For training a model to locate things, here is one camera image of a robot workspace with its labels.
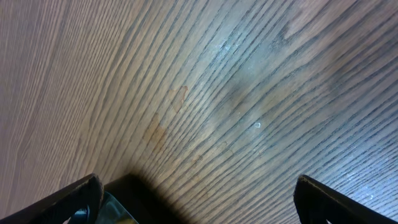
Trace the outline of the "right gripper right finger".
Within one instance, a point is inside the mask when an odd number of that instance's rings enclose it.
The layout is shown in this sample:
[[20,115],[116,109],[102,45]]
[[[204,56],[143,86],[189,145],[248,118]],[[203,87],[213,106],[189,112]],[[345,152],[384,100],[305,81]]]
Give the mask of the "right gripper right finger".
[[301,223],[397,224],[307,175],[297,179],[294,204]]

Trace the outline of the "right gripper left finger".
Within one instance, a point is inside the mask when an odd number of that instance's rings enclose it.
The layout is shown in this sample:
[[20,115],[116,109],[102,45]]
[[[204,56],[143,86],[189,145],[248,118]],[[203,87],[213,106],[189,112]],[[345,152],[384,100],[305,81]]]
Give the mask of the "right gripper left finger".
[[104,187],[89,174],[28,207],[1,219],[1,223],[63,223],[84,210],[82,223],[94,223],[103,200]]

